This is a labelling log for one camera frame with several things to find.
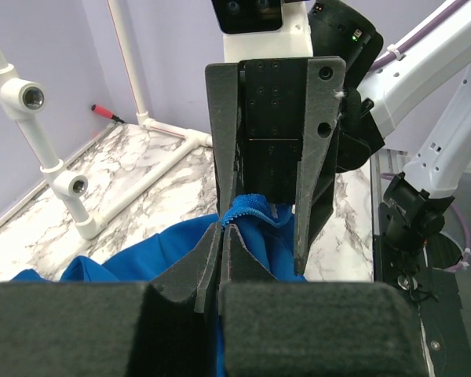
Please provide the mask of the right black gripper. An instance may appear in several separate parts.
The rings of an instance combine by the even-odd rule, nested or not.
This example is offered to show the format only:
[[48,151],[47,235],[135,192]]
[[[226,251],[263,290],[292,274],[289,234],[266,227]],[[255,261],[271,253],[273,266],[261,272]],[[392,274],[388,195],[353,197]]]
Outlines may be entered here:
[[374,103],[358,91],[382,36],[342,1],[315,2],[308,19],[316,57],[247,60],[239,70],[236,63],[210,64],[205,70],[218,213],[223,217],[236,195],[239,100],[238,190],[295,204],[297,275],[305,273],[310,247],[333,213],[335,174],[361,167],[384,144],[370,114]]

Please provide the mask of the blue jacket with white lining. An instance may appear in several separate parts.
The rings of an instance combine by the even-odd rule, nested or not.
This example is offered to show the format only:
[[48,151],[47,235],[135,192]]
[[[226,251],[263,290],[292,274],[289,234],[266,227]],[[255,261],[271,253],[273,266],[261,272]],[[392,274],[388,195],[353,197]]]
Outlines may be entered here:
[[15,276],[12,282],[47,283],[136,283],[151,281],[180,261],[201,240],[212,224],[221,227],[220,259],[216,278],[216,373],[229,376],[224,366],[224,340],[219,312],[219,290],[225,230],[234,225],[247,250],[278,281],[305,282],[294,273],[294,215],[290,206],[272,206],[258,194],[237,196],[226,214],[209,214],[169,227],[161,233],[120,251],[104,263],[91,258],[74,258],[57,282],[41,278],[33,269]]

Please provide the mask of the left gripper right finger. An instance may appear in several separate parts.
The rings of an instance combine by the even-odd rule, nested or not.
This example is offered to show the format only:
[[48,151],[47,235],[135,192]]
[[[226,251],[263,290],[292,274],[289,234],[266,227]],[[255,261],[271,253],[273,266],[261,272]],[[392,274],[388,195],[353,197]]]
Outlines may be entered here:
[[229,376],[423,376],[420,324],[384,283],[278,281],[225,230],[219,290]]

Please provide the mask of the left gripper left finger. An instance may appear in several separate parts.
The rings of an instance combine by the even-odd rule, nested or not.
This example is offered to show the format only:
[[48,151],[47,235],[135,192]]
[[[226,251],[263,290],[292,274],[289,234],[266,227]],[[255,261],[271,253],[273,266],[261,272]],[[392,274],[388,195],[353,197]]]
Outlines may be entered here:
[[136,283],[0,283],[0,376],[213,376],[221,227]]

